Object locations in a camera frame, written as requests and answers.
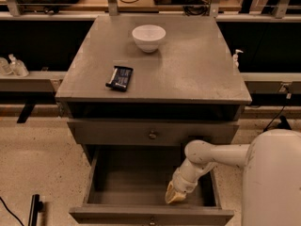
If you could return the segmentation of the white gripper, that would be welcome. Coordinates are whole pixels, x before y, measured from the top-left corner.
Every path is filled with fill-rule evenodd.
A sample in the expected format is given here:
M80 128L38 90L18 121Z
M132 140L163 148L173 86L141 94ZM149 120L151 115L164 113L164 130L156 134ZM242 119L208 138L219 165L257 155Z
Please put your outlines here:
M172 175L171 182L168 183L165 195L165 201L167 204L173 202L182 202L186 198L186 194L192 193L197 187L197 182L189 182L186 180L180 172L180 169L176 169Z

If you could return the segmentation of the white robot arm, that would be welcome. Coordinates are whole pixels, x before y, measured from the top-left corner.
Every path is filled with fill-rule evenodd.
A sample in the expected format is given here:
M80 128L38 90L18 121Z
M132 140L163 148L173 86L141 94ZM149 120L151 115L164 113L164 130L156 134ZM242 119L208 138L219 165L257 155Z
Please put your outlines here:
M301 226L300 132L274 129L249 144L193 140L184 155L167 186L167 203L183 201L201 176L224 164L243 170L242 226Z

